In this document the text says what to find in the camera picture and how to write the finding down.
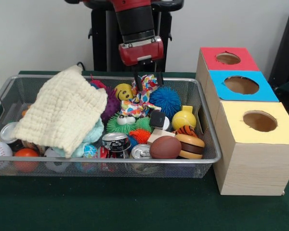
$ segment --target googly eyes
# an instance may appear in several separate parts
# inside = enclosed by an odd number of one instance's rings
[[[129,116],[123,116],[123,115],[119,115],[118,118],[117,118],[117,124],[119,125],[126,125],[126,124],[129,124],[129,125],[132,125],[136,122],[136,119],[129,115]]]
[[[118,118],[117,118],[117,124],[126,125],[126,123],[127,123],[126,117],[123,116],[123,115],[119,115]]]
[[[126,123],[127,124],[134,124],[136,122],[136,119],[135,119],[135,117],[133,117],[132,115],[128,115],[127,117],[126,117]]]

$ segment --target toy hamburger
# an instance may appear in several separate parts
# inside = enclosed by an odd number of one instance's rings
[[[184,134],[178,134],[175,138],[181,142],[182,150],[179,154],[180,157],[186,159],[202,158],[205,143],[201,139]]]

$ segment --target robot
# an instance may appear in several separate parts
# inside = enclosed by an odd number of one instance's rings
[[[106,0],[65,0],[70,4],[83,2],[105,4]],[[119,44],[119,53],[126,66],[132,66],[134,78],[139,91],[142,91],[138,67],[153,63],[163,58],[164,48],[160,36],[155,35],[152,7],[182,8],[184,0],[108,0],[113,5],[122,35],[123,43]],[[159,85],[163,84],[162,76],[158,77]]]

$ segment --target metal basket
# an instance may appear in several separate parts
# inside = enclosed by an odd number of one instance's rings
[[[8,79],[0,90],[0,131],[10,122],[19,121],[21,112],[34,103],[43,84],[52,76],[18,75]],[[120,83],[131,83],[131,77],[94,77],[105,85],[115,87]],[[136,159],[87,159],[54,157],[1,157],[8,163],[0,170],[0,175],[8,176],[57,176],[57,177],[159,177],[159,178],[202,178],[212,163],[221,158],[221,150],[211,120],[208,106],[200,84],[189,78],[164,78],[165,86],[179,93],[182,105],[191,105],[198,119],[196,132],[206,147],[201,160],[136,160]],[[101,146],[101,139],[94,144]],[[18,165],[34,165],[30,172],[20,172]],[[46,165],[65,164],[65,171],[58,173],[49,170]]]

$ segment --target colorful ribbon toy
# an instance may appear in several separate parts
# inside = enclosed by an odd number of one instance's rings
[[[124,116],[132,115],[133,117],[145,117],[150,109],[160,111],[160,107],[156,107],[149,103],[150,94],[158,89],[158,80],[154,75],[145,75],[141,77],[143,90],[137,91],[136,82],[131,83],[131,91],[134,98],[129,101],[121,102],[121,113]]]

